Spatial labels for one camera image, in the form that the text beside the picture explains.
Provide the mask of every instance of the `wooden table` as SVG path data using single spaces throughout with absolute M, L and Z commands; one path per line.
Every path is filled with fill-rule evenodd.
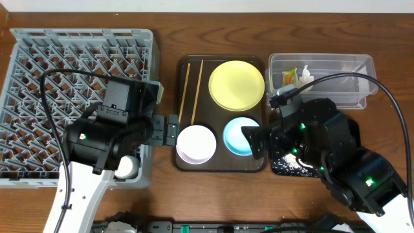
M 414 15 L 408 14 L 27 14 L 0 25 L 0 77 L 15 43 L 9 28 L 148 28 L 160 46 L 161 114 L 172 113 L 175 69 L 186 54 L 251 54 L 267 64 L 275 52 L 369 54 L 378 79 L 396 96 L 414 139 Z M 364 146 L 385 156 L 404 178 L 404 141 L 394 107 L 382 92 L 364 110 L 346 111 L 359 124 Z M 146 190 L 108 190 L 96 220 L 118 211 L 176 221 L 313 221 L 326 212 L 358 217 L 333 199 L 319 179 L 255 174 L 183 173 L 170 148 L 157 148 Z M 0 231 L 40 232 L 55 188 L 0 190 Z

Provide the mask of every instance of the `dish rack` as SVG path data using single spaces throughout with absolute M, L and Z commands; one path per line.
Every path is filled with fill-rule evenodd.
M 17 42 L 0 96 L 0 188 L 57 186 L 60 153 L 41 105 L 39 76 L 47 69 L 158 80 L 160 52 L 146 29 L 10 29 Z M 86 107 L 102 102 L 107 82 L 82 74 L 47 77 L 48 105 L 60 134 Z M 144 188 L 153 148 L 141 145 L 138 177 L 110 188 Z

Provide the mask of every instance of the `blue bowl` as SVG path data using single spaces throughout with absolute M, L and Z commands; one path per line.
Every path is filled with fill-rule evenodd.
M 259 126 L 259 124 L 247 117 L 235 118 L 229 121 L 224 128 L 223 140 L 227 149 L 232 153 L 240 156 L 249 156 L 253 153 L 247 139 L 241 132 L 242 126 Z

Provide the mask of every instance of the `brown tray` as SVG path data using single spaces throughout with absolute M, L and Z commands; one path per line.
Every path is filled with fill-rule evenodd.
M 183 161 L 175 151 L 173 154 L 174 166 L 184 172 L 260 172 L 268 162 L 267 156 L 256 160 L 253 156 L 239 156 L 233 154 L 223 142 L 223 130 L 229 121 L 237 117 L 248 117 L 255 120 L 259 125 L 265 122 L 265 97 L 262 98 L 253 108 L 234 112 L 225 110 L 217 105 L 208 90 L 208 80 L 211 73 L 220 64 L 226 61 L 246 61 L 254 65 L 264 76 L 265 64 L 256 56 L 210 56 L 210 55 L 189 55 L 181 59 L 178 64 L 178 102 L 177 113 L 180 116 L 180 130 L 191 125 L 193 110 L 195 109 L 193 124 L 209 128 L 217 140 L 217 149 L 213 157 L 203 164 L 188 164 Z M 200 80 L 197 104 L 197 86 Z M 182 96 L 187 79 L 187 86 L 184 97 L 184 105 L 181 110 Z

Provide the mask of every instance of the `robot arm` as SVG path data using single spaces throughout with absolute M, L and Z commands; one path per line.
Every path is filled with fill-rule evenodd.
M 376 232 L 414 232 L 407 186 L 383 156 L 361 146 L 358 124 L 329 99 L 302 102 L 300 95 L 270 104 L 280 119 L 270 127 L 243 127 L 256 158 L 276 161 L 291 153 L 312 166 L 331 195 L 348 206 Z
M 59 183 L 56 196 L 47 219 L 44 233 L 53 232 L 58 223 L 62 203 L 65 200 L 66 180 L 65 172 L 59 170 Z M 101 174 L 93 173 L 93 167 L 79 162 L 69 163 L 71 175 L 70 207 L 63 218 L 59 233 L 89 232 L 99 203 L 113 181 L 115 171 L 104 170 Z
M 159 82 L 112 76 L 103 103 L 91 104 L 66 127 L 63 152 L 67 158 L 62 159 L 69 163 L 69 204 L 64 204 L 67 174 L 61 165 L 58 190 L 43 232 L 54 232 L 59 224 L 58 232 L 88 232 L 122 157 L 134 155 L 141 144 L 176 145 L 178 116 L 170 115 L 167 124 L 165 116 L 153 115 L 161 96 Z M 96 120 L 89 118 L 94 112 Z M 61 213 L 64 218 L 59 221 Z

